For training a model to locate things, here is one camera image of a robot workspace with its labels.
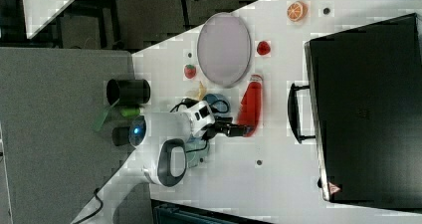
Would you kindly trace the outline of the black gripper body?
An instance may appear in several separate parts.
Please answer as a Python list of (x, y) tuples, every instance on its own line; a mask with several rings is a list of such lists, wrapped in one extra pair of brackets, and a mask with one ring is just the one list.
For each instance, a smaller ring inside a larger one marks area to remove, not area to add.
[(242, 124), (232, 123), (231, 117), (217, 117), (215, 122), (206, 130), (206, 139), (212, 139), (217, 134), (222, 133), (228, 137), (244, 136), (248, 127)]

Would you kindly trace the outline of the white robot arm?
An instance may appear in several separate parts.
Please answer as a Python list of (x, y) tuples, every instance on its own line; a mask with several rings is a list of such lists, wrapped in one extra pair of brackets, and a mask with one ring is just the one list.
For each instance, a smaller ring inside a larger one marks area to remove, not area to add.
[(130, 144), (134, 151), (124, 164), (84, 206), (72, 224), (112, 224), (117, 207), (140, 183), (164, 187), (177, 185), (188, 168), (186, 144), (208, 141), (218, 133), (244, 136), (249, 128), (230, 117), (214, 115), (207, 102), (200, 101), (178, 112), (145, 112), (129, 126), (112, 131), (115, 145)]

